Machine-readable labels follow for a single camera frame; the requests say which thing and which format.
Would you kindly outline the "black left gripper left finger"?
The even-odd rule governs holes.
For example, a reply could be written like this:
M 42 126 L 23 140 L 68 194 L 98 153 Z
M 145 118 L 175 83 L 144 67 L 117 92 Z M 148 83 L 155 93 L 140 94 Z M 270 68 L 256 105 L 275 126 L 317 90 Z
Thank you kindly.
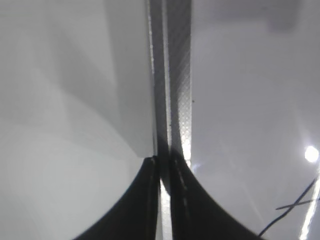
M 76 239 L 154 240 L 158 219 L 159 187 L 159 160 L 156 156 L 147 157 L 122 197 Z

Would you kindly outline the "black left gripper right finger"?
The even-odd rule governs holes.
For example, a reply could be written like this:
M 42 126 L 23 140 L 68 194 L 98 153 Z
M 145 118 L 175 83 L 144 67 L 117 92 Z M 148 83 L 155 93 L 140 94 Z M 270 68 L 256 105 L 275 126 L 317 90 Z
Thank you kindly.
M 170 210 L 174 240 L 260 240 L 205 191 L 173 150 L 169 158 Z

